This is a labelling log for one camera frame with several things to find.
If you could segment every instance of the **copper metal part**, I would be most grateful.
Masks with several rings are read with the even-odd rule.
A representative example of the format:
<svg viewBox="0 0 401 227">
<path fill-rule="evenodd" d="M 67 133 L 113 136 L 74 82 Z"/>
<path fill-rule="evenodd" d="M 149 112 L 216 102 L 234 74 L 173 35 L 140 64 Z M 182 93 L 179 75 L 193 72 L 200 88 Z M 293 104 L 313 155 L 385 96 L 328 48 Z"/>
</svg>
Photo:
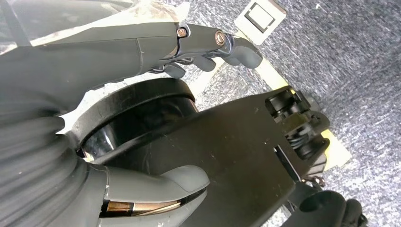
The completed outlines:
<svg viewBox="0 0 401 227">
<path fill-rule="evenodd" d="M 128 212 L 131 204 L 129 202 L 109 202 L 107 212 Z"/>
<path fill-rule="evenodd" d="M 151 211 L 148 211 L 145 213 L 140 213 L 137 216 L 143 216 L 143 215 L 149 215 L 149 214 L 159 214 L 159 213 L 167 212 L 169 210 L 174 210 L 174 209 L 178 208 L 180 205 L 181 205 L 181 203 L 177 201 L 176 203 L 171 204 L 169 206 L 161 207 L 159 209 L 151 210 Z"/>
<path fill-rule="evenodd" d="M 222 31 L 216 31 L 214 38 L 216 40 L 216 44 L 219 46 L 224 45 L 226 42 L 226 35 Z"/>
<path fill-rule="evenodd" d="M 177 36 L 179 37 L 179 38 L 182 38 L 182 37 L 186 37 L 188 35 L 188 33 L 187 33 L 187 30 L 185 29 L 185 28 L 179 28 L 178 30 L 177 30 Z"/>
<path fill-rule="evenodd" d="M 133 208 L 133 213 L 134 215 L 144 215 L 145 213 L 177 204 L 180 205 L 180 202 L 172 201 L 172 202 L 161 202 L 161 203 L 135 203 Z"/>
</svg>

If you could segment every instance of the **metal screw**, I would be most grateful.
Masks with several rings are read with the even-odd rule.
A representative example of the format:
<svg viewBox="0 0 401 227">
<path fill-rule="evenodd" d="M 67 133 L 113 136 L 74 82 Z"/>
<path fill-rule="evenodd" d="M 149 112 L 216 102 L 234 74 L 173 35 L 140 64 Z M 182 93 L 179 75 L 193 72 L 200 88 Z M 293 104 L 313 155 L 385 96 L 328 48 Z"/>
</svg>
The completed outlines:
<svg viewBox="0 0 401 227">
<path fill-rule="evenodd" d="M 313 180 L 320 186 L 320 187 L 325 187 L 326 186 L 326 181 L 324 180 L 323 177 L 321 176 L 314 176 Z"/>
<path fill-rule="evenodd" d="M 179 38 L 182 38 L 182 37 L 186 37 L 187 36 L 187 30 L 185 30 L 185 28 L 179 28 L 178 30 L 177 30 L 177 36 L 179 37 Z"/>
<path fill-rule="evenodd" d="M 222 31 L 216 31 L 215 40 L 217 45 L 222 46 L 226 42 L 226 35 Z"/>
</svg>

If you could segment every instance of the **gray carpet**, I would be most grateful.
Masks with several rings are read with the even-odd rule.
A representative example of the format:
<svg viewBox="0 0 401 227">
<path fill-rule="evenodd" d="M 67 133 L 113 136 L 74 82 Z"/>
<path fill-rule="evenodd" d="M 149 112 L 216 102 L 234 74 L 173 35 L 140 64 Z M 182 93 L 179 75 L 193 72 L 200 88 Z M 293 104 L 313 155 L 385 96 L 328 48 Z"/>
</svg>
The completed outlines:
<svg viewBox="0 0 401 227">
<path fill-rule="evenodd" d="M 247 3 L 192 0 L 187 22 L 234 33 L 234 19 Z M 260 49 L 289 84 L 318 100 L 353 155 L 325 174 L 327 188 L 360 200 L 370 227 L 401 226 L 400 4 L 279 4 L 288 15 Z M 201 109 L 268 89 L 242 68 L 223 66 L 216 76 L 198 98 Z M 191 80 L 191 70 L 186 77 Z"/>
</svg>

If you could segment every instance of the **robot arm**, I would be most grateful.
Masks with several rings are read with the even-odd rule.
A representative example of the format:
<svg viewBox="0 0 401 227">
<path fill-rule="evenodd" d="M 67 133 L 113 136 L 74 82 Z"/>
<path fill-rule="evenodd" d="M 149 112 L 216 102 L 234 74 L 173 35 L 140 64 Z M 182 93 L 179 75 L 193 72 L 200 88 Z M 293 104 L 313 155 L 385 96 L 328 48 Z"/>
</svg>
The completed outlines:
<svg viewBox="0 0 401 227">
<path fill-rule="evenodd" d="M 177 33 L 182 29 L 185 35 Z M 148 176 L 87 164 L 70 149 L 66 136 L 55 134 L 64 127 L 56 116 L 75 109 L 87 90 L 104 83 L 147 71 L 180 78 L 184 70 L 176 63 L 212 70 L 213 57 L 252 68 L 262 60 L 242 38 L 215 28 L 180 28 L 176 23 L 92 28 L 3 54 L 0 193 L 7 199 L 0 202 L 1 222 L 5 226 L 180 225 L 206 196 L 209 180 L 203 170 L 183 166 Z M 107 218 L 116 204 L 152 215 Z M 138 211 L 134 206 L 147 208 Z M 169 206 L 179 208 L 164 213 Z"/>
</svg>

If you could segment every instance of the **translucent plastic sheet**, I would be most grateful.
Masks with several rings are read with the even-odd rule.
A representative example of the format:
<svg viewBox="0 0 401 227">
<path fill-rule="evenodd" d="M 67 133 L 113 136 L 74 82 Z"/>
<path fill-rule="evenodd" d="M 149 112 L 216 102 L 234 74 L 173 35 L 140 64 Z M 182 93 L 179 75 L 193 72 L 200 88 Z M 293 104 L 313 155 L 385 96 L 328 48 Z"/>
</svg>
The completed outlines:
<svg viewBox="0 0 401 227">
<path fill-rule="evenodd" d="M 155 0 L 2 0 L 0 54 L 93 27 L 180 22 L 188 11 L 188 2 L 174 7 Z"/>
</svg>

